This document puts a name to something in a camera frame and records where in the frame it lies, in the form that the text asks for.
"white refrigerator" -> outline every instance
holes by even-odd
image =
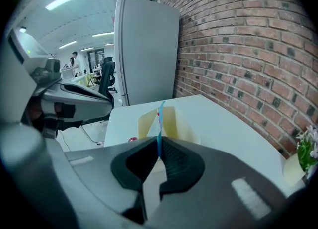
[[[117,0],[114,48],[124,106],[172,98],[178,37],[178,9]]]

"blue plastic strip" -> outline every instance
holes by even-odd
[[[157,154],[159,157],[162,155],[162,126],[163,126],[163,107],[165,101],[162,102],[157,115],[159,116],[160,132],[157,135]]]

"ceiling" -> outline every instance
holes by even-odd
[[[22,0],[7,30],[25,26],[27,33],[53,54],[72,41],[77,41],[75,45],[79,49],[113,43],[113,35],[92,35],[113,32],[116,0],[72,0],[52,11],[47,10],[45,6],[53,1]]]

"white shirt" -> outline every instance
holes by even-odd
[[[75,66],[75,65],[78,65],[78,67],[77,67],[77,68],[74,68],[74,69],[73,69],[73,72],[74,72],[74,74],[77,74],[77,73],[81,72],[81,69],[80,69],[80,61],[79,61],[78,59],[74,59],[74,66]]]

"red brick wall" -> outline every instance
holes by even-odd
[[[174,95],[202,94],[292,154],[318,120],[318,39],[299,1],[161,2],[180,10]]]

